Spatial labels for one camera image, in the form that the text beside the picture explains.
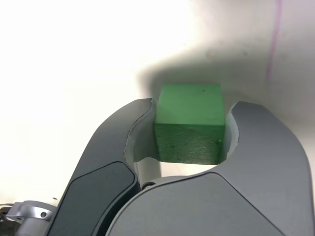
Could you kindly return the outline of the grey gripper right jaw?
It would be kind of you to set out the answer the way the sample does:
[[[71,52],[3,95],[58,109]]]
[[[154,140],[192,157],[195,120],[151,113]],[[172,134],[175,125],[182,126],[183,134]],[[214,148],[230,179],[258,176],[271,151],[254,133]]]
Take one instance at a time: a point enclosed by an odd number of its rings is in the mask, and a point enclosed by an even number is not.
[[[312,236],[312,177],[299,140],[261,105],[238,102],[229,116],[226,160],[142,191],[119,211],[107,234]]]

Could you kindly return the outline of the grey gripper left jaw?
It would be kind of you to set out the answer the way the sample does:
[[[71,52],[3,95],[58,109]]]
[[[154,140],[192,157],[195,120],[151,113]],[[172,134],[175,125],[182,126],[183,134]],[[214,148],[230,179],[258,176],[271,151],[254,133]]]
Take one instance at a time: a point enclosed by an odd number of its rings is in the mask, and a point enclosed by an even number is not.
[[[153,99],[137,99],[107,118],[88,142],[57,211],[49,236],[103,236],[141,186],[134,164],[158,159]]]

